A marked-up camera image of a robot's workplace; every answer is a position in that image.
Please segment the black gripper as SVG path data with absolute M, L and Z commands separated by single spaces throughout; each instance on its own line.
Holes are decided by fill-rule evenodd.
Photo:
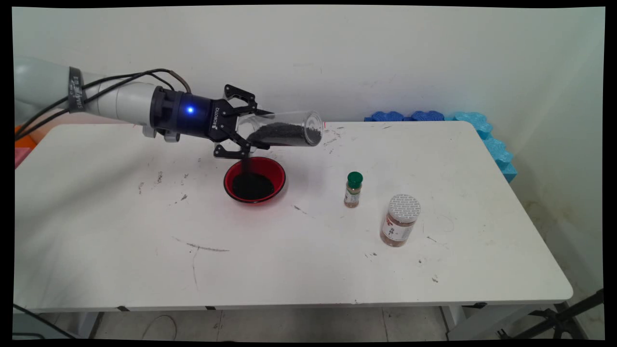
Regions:
M 229 100 L 239 99 L 246 106 L 232 107 Z M 210 99 L 188 92 L 174 92 L 157 86 L 150 105 L 149 126 L 152 133 L 165 136 L 167 141 L 177 142 L 180 137 L 194 136 L 220 143 L 232 140 L 240 149 L 227 151 L 221 144 L 214 149 L 215 158 L 243 160 L 254 149 L 267 150 L 269 144 L 262 141 L 248 141 L 234 131 L 240 116 L 265 117 L 273 119 L 273 112 L 258 108 L 253 93 L 226 85 L 222 99 Z

